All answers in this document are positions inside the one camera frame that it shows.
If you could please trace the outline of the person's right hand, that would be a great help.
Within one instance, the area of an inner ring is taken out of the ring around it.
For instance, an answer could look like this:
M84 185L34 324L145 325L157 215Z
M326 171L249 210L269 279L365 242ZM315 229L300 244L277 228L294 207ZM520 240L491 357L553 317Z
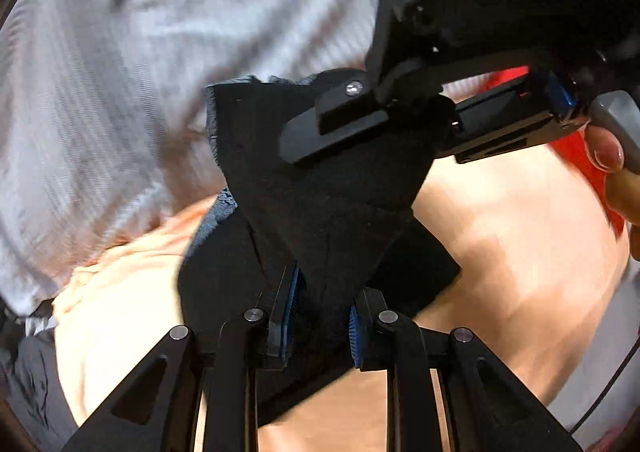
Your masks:
M606 173L606 204L630 224L629 250L639 260L640 189L639 176L624 167L625 152L618 139L608 130L588 125L584 131L590 160Z

